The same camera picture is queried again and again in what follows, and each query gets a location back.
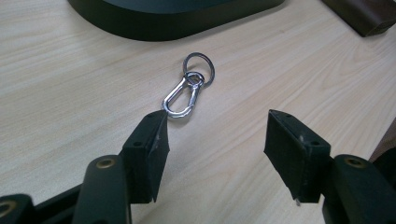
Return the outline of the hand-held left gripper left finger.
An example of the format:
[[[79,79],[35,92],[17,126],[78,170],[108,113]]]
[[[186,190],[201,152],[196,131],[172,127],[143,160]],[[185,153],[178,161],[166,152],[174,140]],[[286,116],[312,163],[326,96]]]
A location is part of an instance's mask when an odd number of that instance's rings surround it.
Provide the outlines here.
[[[122,147],[130,203],[156,201],[170,151],[167,113],[147,114]]]

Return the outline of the dark brown wooden block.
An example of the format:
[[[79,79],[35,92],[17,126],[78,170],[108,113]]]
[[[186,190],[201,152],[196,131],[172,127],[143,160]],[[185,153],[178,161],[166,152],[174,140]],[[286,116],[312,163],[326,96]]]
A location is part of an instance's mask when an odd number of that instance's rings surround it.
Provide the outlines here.
[[[394,0],[321,0],[360,36],[381,35],[396,24]]]

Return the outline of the black tray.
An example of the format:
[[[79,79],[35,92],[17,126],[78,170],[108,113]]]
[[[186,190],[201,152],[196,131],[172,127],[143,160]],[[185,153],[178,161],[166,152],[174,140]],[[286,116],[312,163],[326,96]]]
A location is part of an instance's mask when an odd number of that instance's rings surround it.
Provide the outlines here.
[[[86,21],[113,35],[170,41],[272,9],[285,0],[67,0]]]

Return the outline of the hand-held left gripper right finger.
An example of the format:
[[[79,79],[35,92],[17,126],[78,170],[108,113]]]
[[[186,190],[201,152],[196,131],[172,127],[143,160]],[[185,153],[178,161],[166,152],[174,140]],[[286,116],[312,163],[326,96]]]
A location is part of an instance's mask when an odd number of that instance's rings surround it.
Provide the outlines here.
[[[293,200],[317,203],[331,145],[293,115],[270,109],[263,151]]]

